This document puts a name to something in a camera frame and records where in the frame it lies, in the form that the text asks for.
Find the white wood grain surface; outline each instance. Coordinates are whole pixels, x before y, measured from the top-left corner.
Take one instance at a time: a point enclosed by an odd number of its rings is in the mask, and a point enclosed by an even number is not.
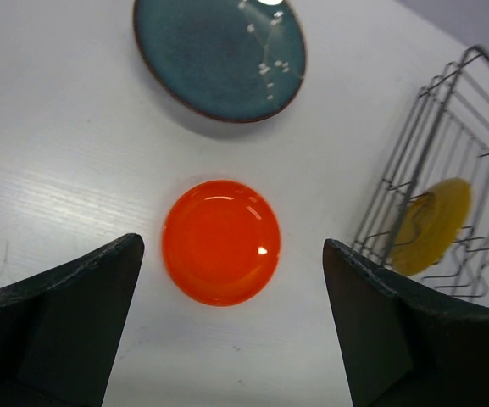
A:
[[[463,47],[391,0],[294,0],[301,94],[227,125],[160,90],[129,0],[0,0],[0,287],[126,232],[147,245],[105,406],[351,405],[323,272],[348,241],[419,86]],[[253,300],[197,304],[159,253],[170,205],[200,181],[261,192],[281,262]]]

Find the metal wire rack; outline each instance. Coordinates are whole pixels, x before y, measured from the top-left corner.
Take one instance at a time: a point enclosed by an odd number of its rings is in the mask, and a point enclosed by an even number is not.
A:
[[[412,278],[489,306],[489,53],[479,46],[419,90],[353,248],[392,267],[390,254],[408,205],[451,177],[472,187],[466,224],[443,257]]]

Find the orange bowl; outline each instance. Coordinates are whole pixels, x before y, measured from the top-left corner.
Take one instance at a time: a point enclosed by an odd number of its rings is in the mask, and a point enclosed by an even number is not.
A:
[[[186,192],[164,223],[164,263],[175,284],[203,304],[242,303],[269,282],[281,251],[278,222],[250,187],[210,181]]]

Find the plate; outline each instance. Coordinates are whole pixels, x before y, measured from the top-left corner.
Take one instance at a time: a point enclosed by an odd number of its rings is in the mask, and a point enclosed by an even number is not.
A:
[[[254,122],[281,112],[306,68],[300,24],[281,0],[136,0],[147,66],[200,114]]]
[[[406,211],[391,252],[393,269],[413,276],[440,260],[470,210],[471,186],[461,178],[437,183]]]
[[[185,294],[203,304],[235,305],[259,293],[274,274],[280,228],[253,189],[210,181],[170,210],[162,250],[170,277]]]

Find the gray wall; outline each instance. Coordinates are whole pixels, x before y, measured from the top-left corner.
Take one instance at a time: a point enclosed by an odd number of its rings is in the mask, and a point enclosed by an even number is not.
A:
[[[400,0],[467,45],[489,49],[489,0]]]

